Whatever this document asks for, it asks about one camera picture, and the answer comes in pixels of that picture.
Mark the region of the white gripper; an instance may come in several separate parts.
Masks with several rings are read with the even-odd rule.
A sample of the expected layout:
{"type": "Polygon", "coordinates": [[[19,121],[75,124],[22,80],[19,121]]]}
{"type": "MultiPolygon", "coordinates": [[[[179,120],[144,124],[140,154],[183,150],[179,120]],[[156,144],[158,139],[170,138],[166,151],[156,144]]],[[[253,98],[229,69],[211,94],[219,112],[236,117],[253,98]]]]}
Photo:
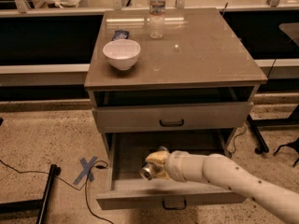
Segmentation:
{"type": "Polygon", "coordinates": [[[187,179],[183,174],[183,161],[189,156],[190,154],[185,151],[174,151],[169,153],[168,151],[163,150],[150,153],[146,158],[146,162],[153,163],[155,165],[164,165],[164,167],[154,167],[154,176],[156,178],[172,178],[177,182],[187,182],[187,179]]]}

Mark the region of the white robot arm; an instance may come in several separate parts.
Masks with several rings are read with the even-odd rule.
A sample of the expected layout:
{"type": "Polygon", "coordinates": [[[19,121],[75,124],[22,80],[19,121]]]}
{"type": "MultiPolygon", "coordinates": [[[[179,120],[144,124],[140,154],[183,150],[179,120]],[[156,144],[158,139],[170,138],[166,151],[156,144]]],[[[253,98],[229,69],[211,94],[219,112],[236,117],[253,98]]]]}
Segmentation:
{"type": "Polygon", "coordinates": [[[264,181],[220,155],[156,151],[140,170],[143,178],[207,183],[247,197],[288,224],[299,224],[299,194],[264,181]]]}

